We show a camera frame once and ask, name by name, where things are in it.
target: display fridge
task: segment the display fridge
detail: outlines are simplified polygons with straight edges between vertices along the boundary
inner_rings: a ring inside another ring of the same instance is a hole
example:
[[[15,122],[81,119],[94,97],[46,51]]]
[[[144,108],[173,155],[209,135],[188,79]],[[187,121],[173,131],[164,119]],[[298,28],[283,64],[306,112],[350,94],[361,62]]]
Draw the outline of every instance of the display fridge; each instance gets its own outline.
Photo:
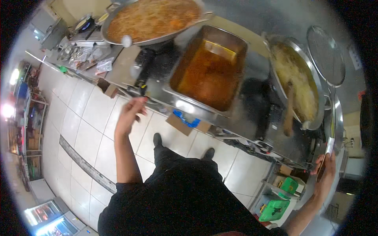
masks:
[[[84,236],[89,234],[91,236],[98,235],[70,211],[34,231],[36,236]]]
[[[32,235],[36,236],[82,236],[98,235],[83,224],[61,198],[56,197],[41,205],[24,211]]]

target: electrical outlet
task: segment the electrical outlet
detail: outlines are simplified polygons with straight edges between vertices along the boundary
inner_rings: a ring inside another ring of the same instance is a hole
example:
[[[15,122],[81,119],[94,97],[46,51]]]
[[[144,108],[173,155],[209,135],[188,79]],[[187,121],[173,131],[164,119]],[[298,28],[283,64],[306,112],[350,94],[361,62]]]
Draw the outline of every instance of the electrical outlet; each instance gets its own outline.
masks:
[[[356,52],[354,48],[349,49],[349,55],[350,55],[350,58],[352,59],[353,66],[355,67],[355,69],[356,70],[361,69],[362,68],[361,58],[359,57],[358,53]]]

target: plastic bag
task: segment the plastic bag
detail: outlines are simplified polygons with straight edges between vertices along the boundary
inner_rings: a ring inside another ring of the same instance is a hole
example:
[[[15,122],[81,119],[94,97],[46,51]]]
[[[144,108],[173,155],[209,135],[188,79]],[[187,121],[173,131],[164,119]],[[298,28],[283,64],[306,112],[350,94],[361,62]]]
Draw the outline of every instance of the plastic bag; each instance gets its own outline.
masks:
[[[96,66],[95,75],[99,75],[99,74],[106,72],[106,71],[111,71],[113,59],[114,59],[114,57],[110,57],[108,59],[105,59],[105,60],[98,62],[97,66]]]

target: white tile floor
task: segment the white tile floor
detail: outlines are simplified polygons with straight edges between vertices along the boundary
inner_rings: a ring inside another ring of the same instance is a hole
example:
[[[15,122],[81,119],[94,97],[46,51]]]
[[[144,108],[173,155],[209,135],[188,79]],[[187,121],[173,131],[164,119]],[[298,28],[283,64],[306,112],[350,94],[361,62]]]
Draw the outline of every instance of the white tile floor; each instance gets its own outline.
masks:
[[[97,230],[99,213],[112,194],[85,173],[59,145],[60,134],[100,173],[116,182],[114,128],[123,104],[122,97],[110,99],[99,88],[71,78],[43,64],[39,88],[51,102],[43,139],[43,175],[55,195],[60,196],[85,224]],[[225,185],[248,207],[267,174],[270,164],[193,130],[188,136],[165,122],[152,110],[135,123],[130,141],[143,181],[153,172],[153,134],[159,132],[163,145],[184,157],[200,158],[215,148],[214,161]]]

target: frying food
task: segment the frying food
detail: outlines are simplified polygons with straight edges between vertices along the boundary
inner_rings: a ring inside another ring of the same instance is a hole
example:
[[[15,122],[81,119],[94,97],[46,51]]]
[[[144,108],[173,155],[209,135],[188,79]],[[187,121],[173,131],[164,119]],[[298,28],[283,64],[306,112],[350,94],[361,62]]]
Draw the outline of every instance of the frying food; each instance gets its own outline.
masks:
[[[284,44],[274,45],[272,48],[273,64],[280,83],[287,94],[288,82],[294,88],[294,111],[299,119],[313,121],[318,112],[318,94],[314,94],[310,84],[314,83],[311,73],[306,73],[304,66],[300,67],[299,60],[303,60],[297,53]]]
[[[124,35],[142,42],[179,31],[199,16],[200,9],[193,0],[139,0],[117,13],[107,34],[116,43],[121,43]]]

